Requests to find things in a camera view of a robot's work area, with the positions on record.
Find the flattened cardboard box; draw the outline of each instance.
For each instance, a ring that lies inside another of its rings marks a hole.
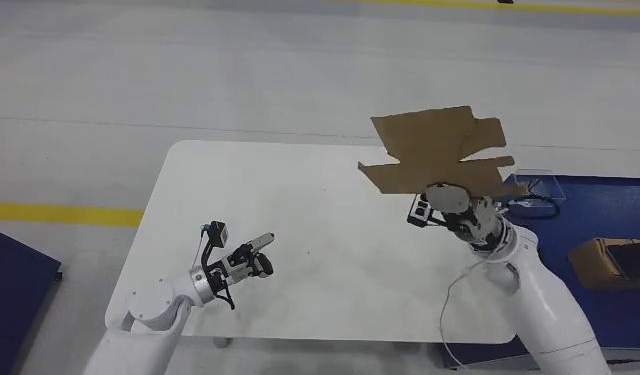
[[[606,247],[640,243],[637,239],[595,238],[569,252],[571,266],[585,289],[640,289],[640,280],[628,281],[609,258]]]
[[[471,107],[423,110],[371,118],[387,153],[398,164],[358,168],[384,194],[417,194],[434,183],[462,186],[472,196],[522,194],[503,184],[498,167],[514,164],[513,157],[466,160],[490,147],[507,145],[497,118],[478,119]]]

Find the cardboard flap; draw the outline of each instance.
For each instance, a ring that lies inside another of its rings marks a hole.
[[[406,163],[456,162],[464,136],[476,128],[469,106],[372,117],[371,122],[389,155]]]
[[[427,186],[439,182],[462,186],[474,196],[521,194],[520,186],[502,183],[493,161],[466,161],[440,168],[402,163],[372,166],[358,163],[358,168],[383,194],[418,194],[424,192]]]
[[[498,118],[478,119],[476,120],[475,132],[463,139],[458,158],[462,160],[484,149],[505,147],[506,145],[507,141],[502,131],[502,124]]]
[[[434,183],[466,188],[472,196],[522,194],[504,185],[498,167],[514,164],[511,156],[462,161],[506,140],[497,118],[476,119],[471,107],[424,110],[371,118],[390,156],[399,164],[358,168],[385,194],[422,193]]]

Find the white table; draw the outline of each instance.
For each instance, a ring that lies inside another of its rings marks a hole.
[[[576,156],[547,149],[545,162],[543,150],[525,150],[519,152],[525,165],[559,171]],[[276,240],[264,252],[275,274],[234,285],[235,311],[223,302],[195,310],[185,336],[439,342],[447,286],[476,259],[448,231],[407,224],[413,197],[382,195],[357,170],[358,161],[389,160],[379,147],[177,143],[162,167],[106,321],[135,288],[190,268],[200,225],[219,220],[230,238],[212,260],[274,232]],[[494,304],[496,293],[480,274],[460,282],[447,308],[447,340],[510,341],[514,333]]]

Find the floor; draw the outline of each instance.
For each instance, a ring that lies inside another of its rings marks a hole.
[[[375,145],[372,115],[460,104],[516,149],[637,154],[639,32],[348,1],[0,0],[0,201],[143,208],[179,140]],[[19,373],[80,373],[135,229],[0,230],[66,276]],[[191,340],[168,373],[441,372],[386,344]]]

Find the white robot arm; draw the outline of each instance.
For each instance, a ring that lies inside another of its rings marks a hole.
[[[126,313],[108,326],[85,375],[164,374],[193,306],[203,307],[217,298],[234,309],[229,286],[248,277],[273,274],[271,263],[260,253],[273,242],[272,233],[242,244],[223,259],[208,264],[213,247],[224,247],[227,231],[223,223],[212,222],[203,227],[204,232],[209,241],[201,265],[176,279],[159,279],[132,291]],[[223,290],[226,297],[218,294]]]
[[[485,276],[503,292],[504,317],[543,374],[611,374],[584,312],[540,261],[537,236],[507,221],[490,198],[435,184],[416,198],[407,220],[447,227],[485,260]]]

